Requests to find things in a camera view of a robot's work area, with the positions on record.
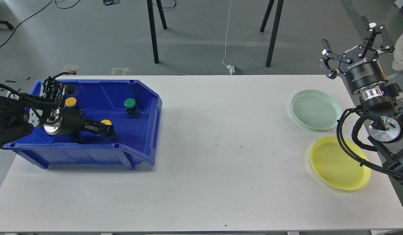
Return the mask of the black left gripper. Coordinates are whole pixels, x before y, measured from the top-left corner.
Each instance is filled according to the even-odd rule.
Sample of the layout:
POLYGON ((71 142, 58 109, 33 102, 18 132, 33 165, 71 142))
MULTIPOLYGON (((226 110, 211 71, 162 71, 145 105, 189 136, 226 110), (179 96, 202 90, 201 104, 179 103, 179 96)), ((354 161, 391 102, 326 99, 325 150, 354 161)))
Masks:
POLYGON ((49 135, 71 136, 71 143, 112 143, 117 140, 113 125, 82 119, 80 110, 75 108, 62 108, 61 119, 56 124, 44 125, 44 130, 49 135))

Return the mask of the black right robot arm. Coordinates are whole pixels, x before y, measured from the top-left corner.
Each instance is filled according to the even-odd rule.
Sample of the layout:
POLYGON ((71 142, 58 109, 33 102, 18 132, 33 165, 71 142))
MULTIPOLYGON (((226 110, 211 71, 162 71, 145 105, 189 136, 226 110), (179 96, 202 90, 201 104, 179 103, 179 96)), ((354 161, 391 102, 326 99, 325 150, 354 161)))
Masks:
POLYGON ((342 76, 348 92, 360 99, 357 107, 346 109, 337 121, 336 137, 341 149, 361 166, 390 175, 403 185, 403 148, 392 153, 385 146, 403 138, 403 108, 397 107, 396 102, 402 90, 397 83, 388 82, 378 61, 379 55, 395 50, 386 26, 369 24, 362 43, 342 55, 332 52, 327 39, 322 43, 319 63, 325 75, 330 79, 342 76), (352 113, 359 116, 352 128, 352 141, 361 149, 381 153, 385 158, 382 166, 359 157, 346 144, 343 124, 352 113))

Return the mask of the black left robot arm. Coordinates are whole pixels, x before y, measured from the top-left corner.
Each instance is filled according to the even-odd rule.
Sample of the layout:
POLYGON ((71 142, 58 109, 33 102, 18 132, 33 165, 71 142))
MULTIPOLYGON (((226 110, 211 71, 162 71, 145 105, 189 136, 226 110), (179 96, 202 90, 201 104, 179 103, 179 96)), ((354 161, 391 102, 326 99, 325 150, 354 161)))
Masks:
POLYGON ((9 92, 0 96, 0 149, 40 127, 49 135, 69 136, 79 143, 81 132, 102 135, 109 140, 117 138, 112 124, 88 119, 81 108, 68 103, 67 95, 72 95, 75 89, 57 78, 70 74, 75 75, 77 71, 71 69, 45 79, 40 96, 20 93, 0 83, 0 88, 9 92))

